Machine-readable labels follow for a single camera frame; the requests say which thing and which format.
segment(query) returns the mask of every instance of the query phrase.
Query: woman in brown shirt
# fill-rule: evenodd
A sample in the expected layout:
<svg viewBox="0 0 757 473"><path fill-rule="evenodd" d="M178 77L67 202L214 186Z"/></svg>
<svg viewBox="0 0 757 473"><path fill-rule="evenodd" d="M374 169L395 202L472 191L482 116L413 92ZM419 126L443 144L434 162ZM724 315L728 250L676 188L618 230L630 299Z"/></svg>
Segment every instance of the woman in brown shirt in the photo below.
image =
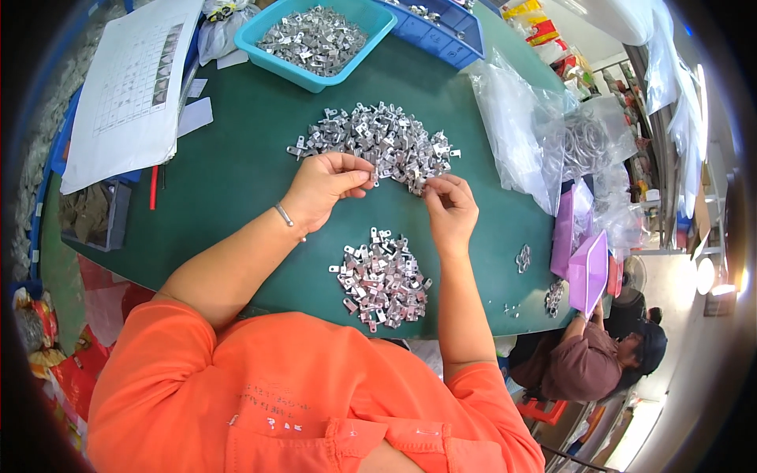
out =
<svg viewBox="0 0 757 473"><path fill-rule="evenodd" d="M616 341L604 330L603 317L600 302L591 321L579 313L562 334L534 334L541 335L535 351L534 336L524 337L523 344L519 337L509 357L510 376L547 399L592 401L630 387L657 369L668 343L659 325L639 321L633 332Z"/></svg>

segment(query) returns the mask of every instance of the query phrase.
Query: pink plastic tray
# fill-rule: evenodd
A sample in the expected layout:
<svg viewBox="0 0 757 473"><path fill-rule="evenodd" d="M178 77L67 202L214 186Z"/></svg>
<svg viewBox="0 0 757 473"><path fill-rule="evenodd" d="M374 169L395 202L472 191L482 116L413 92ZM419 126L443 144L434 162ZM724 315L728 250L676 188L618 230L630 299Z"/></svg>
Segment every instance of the pink plastic tray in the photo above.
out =
<svg viewBox="0 0 757 473"><path fill-rule="evenodd" d="M560 278L568 278L568 263L573 249L573 193L575 184L569 191L560 196L560 207L555 219L555 230L552 234L552 260L550 271ZM590 235L581 235L580 243L586 241Z"/></svg>
<svg viewBox="0 0 757 473"><path fill-rule="evenodd" d="M589 313L607 286L607 233L589 237L570 257L568 264L568 303Z"/></svg>

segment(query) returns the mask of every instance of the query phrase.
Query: green table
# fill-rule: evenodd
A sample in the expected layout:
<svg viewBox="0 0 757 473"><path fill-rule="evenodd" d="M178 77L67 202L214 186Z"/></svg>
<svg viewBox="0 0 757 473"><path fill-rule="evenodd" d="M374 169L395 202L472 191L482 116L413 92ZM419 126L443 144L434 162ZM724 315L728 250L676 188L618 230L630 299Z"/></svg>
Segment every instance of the green table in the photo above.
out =
<svg viewBox="0 0 757 473"><path fill-rule="evenodd" d="M532 85L560 90L562 83L531 48L488 9L476 5L485 41L497 45ZM214 121L182 137L167 165L165 190L157 209L148 209L148 172L133 186L124 247L101 253L68 243L84 256L124 278L157 290L171 272L205 248L230 235L274 205L299 167L285 152L323 109L352 110L356 102L401 105L430 132L444 129L462 151L453 172L470 183L481 209L470 248L476 282L495 335L513 335L565 326L567 297L556 319L544 312L544 295L554 281L549 271L554 219L531 196L500 187L489 143L467 75L392 35L339 86L311 94L253 64L216 70L207 77ZM422 273L439 279L438 255L428 230L423 201L390 179L362 200L342 201L323 228L308 235L265 281L251 305L266 311L300 310L368 334L367 325L348 316L344 293L328 273L342 261L342 248L368 242L369 229L390 229L410 240ZM516 254L531 247L531 268L518 274ZM397 330L379 326L378 336L433 338L438 285L429 292L427 314ZM503 305L518 305L503 314Z"/></svg>

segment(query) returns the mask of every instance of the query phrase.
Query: paper document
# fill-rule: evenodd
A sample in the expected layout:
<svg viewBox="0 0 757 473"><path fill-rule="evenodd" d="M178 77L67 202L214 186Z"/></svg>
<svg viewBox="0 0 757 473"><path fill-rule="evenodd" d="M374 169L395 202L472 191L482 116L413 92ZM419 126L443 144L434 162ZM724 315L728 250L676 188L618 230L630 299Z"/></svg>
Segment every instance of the paper document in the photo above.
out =
<svg viewBox="0 0 757 473"><path fill-rule="evenodd" d="M202 95L202 89L205 88L205 84L207 84L207 79L193 79L192 84L189 86L187 97L200 98L200 95Z"/></svg>
<svg viewBox="0 0 757 473"><path fill-rule="evenodd" d="M194 132L201 126L213 122L213 108L210 107L210 97L202 98L184 107L179 119L179 129L176 137L181 138L189 132Z"/></svg>
<svg viewBox="0 0 757 473"><path fill-rule="evenodd" d="M226 56L223 56L222 58L216 59L216 69L223 69L224 67L228 66L235 66L237 64L242 64L243 62L247 62L250 60L250 56L242 51L241 49L237 49L236 51L232 51L228 53Z"/></svg>
<svg viewBox="0 0 757 473"><path fill-rule="evenodd" d="M202 0L155 0L105 25L76 116L61 193L176 153L184 60Z"/></svg>

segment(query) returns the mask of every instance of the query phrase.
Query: red cable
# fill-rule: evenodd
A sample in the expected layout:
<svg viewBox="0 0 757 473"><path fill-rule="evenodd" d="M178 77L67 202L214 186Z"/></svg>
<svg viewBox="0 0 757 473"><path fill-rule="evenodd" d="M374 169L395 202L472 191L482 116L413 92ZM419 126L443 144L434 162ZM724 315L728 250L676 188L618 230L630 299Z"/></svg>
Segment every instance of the red cable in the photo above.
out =
<svg viewBox="0 0 757 473"><path fill-rule="evenodd" d="M150 210L155 210L155 195L157 194L157 166L152 167L152 181L150 182Z"/></svg>

